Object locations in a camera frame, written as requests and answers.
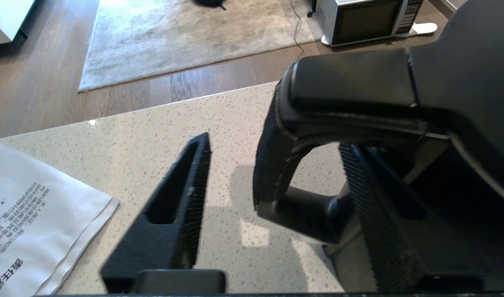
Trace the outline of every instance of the power cord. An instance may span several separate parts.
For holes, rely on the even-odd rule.
[[[298,41],[296,40],[296,36],[298,35],[299,23],[301,23],[301,17],[295,11],[293,0],[290,0],[290,6],[292,6],[292,10],[294,11],[295,15],[298,17],[298,23],[295,25],[295,31],[294,31],[294,42],[295,42],[295,45],[297,45],[299,47],[299,49],[301,49],[301,54],[299,54],[298,58],[296,59],[296,62],[297,62],[297,61],[299,61],[299,58],[301,58],[301,56],[305,53],[305,50],[303,49],[303,47],[301,47],[301,45],[299,45]]]

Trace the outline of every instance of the terrazzo countertop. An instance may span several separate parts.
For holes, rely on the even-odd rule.
[[[213,151],[197,269],[227,273],[227,291],[342,291],[321,245],[257,217],[252,172],[276,83],[0,139],[94,188],[120,207],[58,294],[105,293],[99,269],[191,136]],[[337,145],[312,151],[293,185],[337,194],[345,182]]]

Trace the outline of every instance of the hardwood floor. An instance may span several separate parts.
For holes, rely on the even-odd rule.
[[[300,54],[288,47],[78,94],[97,8],[98,0],[38,0],[23,25],[29,39],[0,45],[0,138],[269,83]],[[302,45],[303,57],[422,45],[434,41],[446,21],[425,1],[417,22],[438,24],[433,36],[340,49],[314,42]]]

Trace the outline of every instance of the area rug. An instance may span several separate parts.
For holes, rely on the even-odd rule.
[[[293,0],[298,43],[321,38],[310,0]],[[290,0],[101,0],[79,92],[295,45]]]

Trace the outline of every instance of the white base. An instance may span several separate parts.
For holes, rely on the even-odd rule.
[[[417,24],[413,23],[413,26],[411,26],[411,30],[408,33],[405,34],[398,34],[395,35],[395,37],[400,37],[400,38],[406,38],[406,37],[411,37],[411,36],[416,36],[416,35],[425,35],[425,34],[431,34],[434,33],[437,30],[438,26],[435,23],[425,23],[425,24]],[[359,42],[364,42],[364,41],[369,41],[369,40],[361,40],[361,41],[355,41],[355,42],[349,42],[349,43],[344,43],[342,45],[351,45],[352,43],[359,43]],[[321,43],[327,46],[331,46],[331,43],[327,39],[325,35],[321,37]]]

